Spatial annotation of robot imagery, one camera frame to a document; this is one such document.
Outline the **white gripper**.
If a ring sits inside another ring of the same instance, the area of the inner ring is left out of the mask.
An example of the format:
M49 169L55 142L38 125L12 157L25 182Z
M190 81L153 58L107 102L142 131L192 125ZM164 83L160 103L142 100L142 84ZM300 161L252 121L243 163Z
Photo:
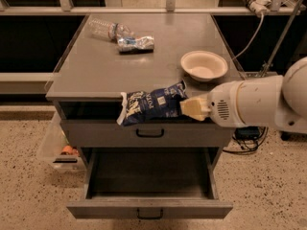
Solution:
M237 107L241 81L220 84L209 94L202 94L180 102L181 113L198 121L210 118L220 127L243 127Z

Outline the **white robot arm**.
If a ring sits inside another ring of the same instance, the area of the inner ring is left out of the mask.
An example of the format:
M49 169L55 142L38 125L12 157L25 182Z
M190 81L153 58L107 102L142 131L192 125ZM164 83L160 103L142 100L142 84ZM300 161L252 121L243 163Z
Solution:
M307 133L307 57L285 75L232 81L180 103L181 113L220 127L271 127Z

